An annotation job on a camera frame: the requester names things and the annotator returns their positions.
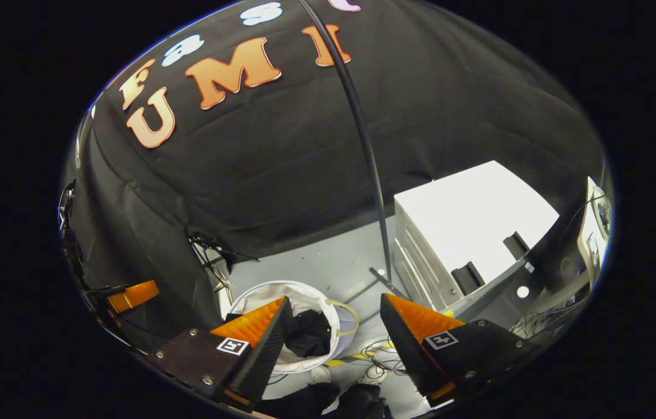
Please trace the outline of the black knitted sweater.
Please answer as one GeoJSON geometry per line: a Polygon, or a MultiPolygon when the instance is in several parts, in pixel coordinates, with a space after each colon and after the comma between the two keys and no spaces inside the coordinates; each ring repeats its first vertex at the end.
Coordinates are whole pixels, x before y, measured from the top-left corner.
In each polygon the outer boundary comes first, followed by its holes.
{"type": "Polygon", "coordinates": [[[331,351],[331,325],[325,313],[306,310],[293,317],[286,347],[296,356],[325,356],[331,351]]]}

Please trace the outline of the black backdrop cloth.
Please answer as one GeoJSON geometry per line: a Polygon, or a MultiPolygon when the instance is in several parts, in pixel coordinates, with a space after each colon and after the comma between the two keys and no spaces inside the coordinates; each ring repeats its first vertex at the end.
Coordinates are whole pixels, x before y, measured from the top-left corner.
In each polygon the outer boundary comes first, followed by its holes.
{"type": "MultiPolygon", "coordinates": [[[[599,135],[529,56],[426,0],[306,0],[343,56],[386,210],[396,194],[494,161],[557,214],[607,175],[599,135]]],[[[154,281],[139,326],[219,326],[190,236],[230,264],[377,220],[336,67],[299,0],[243,0],[160,41],[81,121],[63,185],[86,290],[154,281]]]]}

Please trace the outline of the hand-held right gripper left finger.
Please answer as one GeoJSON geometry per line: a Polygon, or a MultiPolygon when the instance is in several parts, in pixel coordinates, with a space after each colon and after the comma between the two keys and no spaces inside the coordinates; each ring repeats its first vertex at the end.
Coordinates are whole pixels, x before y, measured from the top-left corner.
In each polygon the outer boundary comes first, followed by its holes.
{"type": "Polygon", "coordinates": [[[189,329],[148,355],[155,371],[214,403],[251,412],[262,395],[293,320],[280,296],[209,332],[189,329]]]}

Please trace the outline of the black stand legs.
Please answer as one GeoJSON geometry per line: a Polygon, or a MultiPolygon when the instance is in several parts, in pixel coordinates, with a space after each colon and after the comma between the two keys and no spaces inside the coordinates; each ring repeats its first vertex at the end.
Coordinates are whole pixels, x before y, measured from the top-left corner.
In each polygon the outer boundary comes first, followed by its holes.
{"type": "Polygon", "coordinates": [[[187,233],[187,239],[203,268],[214,277],[214,293],[231,290],[229,275],[235,263],[261,260],[235,251],[219,239],[208,238],[200,232],[187,233]]]}

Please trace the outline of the white cabinet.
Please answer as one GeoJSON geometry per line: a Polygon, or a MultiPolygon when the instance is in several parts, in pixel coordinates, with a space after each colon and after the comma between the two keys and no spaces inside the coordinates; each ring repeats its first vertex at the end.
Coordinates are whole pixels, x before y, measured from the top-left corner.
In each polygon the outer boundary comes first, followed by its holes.
{"type": "Polygon", "coordinates": [[[394,264],[414,303],[445,312],[464,297],[450,272],[472,261],[485,284],[512,264],[502,241],[539,242],[559,214],[496,161],[394,196],[394,264]]]}

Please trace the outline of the dark cloth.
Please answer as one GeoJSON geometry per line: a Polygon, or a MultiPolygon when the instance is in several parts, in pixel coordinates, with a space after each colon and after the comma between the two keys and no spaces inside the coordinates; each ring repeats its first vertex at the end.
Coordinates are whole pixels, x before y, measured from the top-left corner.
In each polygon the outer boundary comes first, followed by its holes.
{"type": "Polygon", "coordinates": [[[330,382],[311,384],[284,397],[263,400],[255,410],[275,419],[321,419],[340,392],[340,387],[330,382]]]}
{"type": "Polygon", "coordinates": [[[338,398],[337,408],[326,419],[395,419],[375,384],[355,384],[338,398]]]}

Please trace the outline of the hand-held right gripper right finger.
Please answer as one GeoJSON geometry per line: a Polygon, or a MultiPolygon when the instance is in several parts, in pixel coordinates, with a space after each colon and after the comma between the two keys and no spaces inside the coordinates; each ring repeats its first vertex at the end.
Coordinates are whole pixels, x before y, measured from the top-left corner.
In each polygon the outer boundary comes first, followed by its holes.
{"type": "Polygon", "coordinates": [[[487,319],[459,321],[394,294],[380,316],[406,374],[432,408],[468,400],[509,377],[538,345],[487,319]]]}

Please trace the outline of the black clothes rack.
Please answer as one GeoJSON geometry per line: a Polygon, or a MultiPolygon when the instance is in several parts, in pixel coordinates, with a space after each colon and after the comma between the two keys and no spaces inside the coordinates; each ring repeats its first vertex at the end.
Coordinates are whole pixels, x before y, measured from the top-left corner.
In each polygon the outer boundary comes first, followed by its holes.
{"type": "Polygon", "coordinates": [[[386,289],[392,292],[392,294],[395,296],[405,297],[406,295],[393,284],[390,245],[391,241],[389,241],[389,233],[387,230],[386,205],[384,204],[382,186],[372,141],[370,139],[365,117],[363,117],[362,104],[358,98],[358,92],[355,88],[354,80],[351,77],[350,70],[347,68],[341,51],[338,49],[338,42],[333,39],[333,35],[331,32],[329,32],[325,21],[320,18],[318,12],[307,2],[307,0],[296,0],[296,2],[299,3],[299,5],[302,7],[302,10],[304,10],[307,16],[309,16],[313,26],[316,27],[316,31],[318,32],[320,39],[328,49],[328,53],[330,53],[331,59],[333,60],[333,67],[335,68],[338,78],[340,79],[344,89],[345,96],[350,107],[350,112],[352,114],[352,118],[354,119],[355,129],[358,133],[358,140],[362,146],[363,161],[365,161],[369,178],[373,184],[374,204],[379,223],[384,263],[386,263],[386,274],[383,275],[379,273],[375,268],[371,268],[370,273],[372,273],[374,280],[365,286],[365,288],[363,288],[361,291],[352,295],[348,300],[345,300],[343,304],[346,307],[349,307],[351,302],[365,294],[365,292],[367,292],[377,283],[382,283],[384,287],[386,287],[386,289]]]}

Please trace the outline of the black bracket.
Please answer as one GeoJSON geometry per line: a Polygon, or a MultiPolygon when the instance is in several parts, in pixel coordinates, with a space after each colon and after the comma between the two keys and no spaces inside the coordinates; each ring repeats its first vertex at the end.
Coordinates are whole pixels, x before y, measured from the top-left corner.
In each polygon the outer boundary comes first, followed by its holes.
{"type": "Polygon", "coordinates": [[[511,236],[506,237],[502,242],[515,260],[521,260],[531,250],[517,231],[514,231],[511,236]]]}
{"type": "Polygon", "coordinates": [[[477,289],[485,286],[484,279],[480,276],[472,261],[467,262],[466,265],[460,268],[453,269],[450,274],[463,296],[472,294],[477,289]]]}

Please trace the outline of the grey metal frame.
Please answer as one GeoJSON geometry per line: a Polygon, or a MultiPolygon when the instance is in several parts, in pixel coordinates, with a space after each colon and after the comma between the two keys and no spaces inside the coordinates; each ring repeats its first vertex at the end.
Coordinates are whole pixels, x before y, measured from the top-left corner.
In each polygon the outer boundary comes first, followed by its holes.
{"type": "Polygon", "coordinates": [[[488,320],[511,329],[531,315],[563,307],[589,288],[590,276],[578,249],[577,222],[548,232],[521,260],[472,294],[448,307],[463,322],[488,320]]]}

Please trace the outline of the white laundry hamper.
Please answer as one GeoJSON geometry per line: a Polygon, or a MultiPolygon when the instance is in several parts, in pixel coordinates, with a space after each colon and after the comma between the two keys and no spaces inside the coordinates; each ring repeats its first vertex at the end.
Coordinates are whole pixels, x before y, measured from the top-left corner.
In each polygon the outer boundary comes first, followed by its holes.
{"type": "Polygon", "coordinates": [[[273,374],[290,375],[311,371],[336,360],[354,340],[359,326],[358,313],[354,308],[326,297],[310,285],[296,281],[278,280],[253,286],[231,303],[227,315],[244,315],[283,296],[291,301],[295,316],[308,310],[325,315],[330,326],[330,347],[328,353],[322,356],[299,356],[283,345],[273,374]]]}

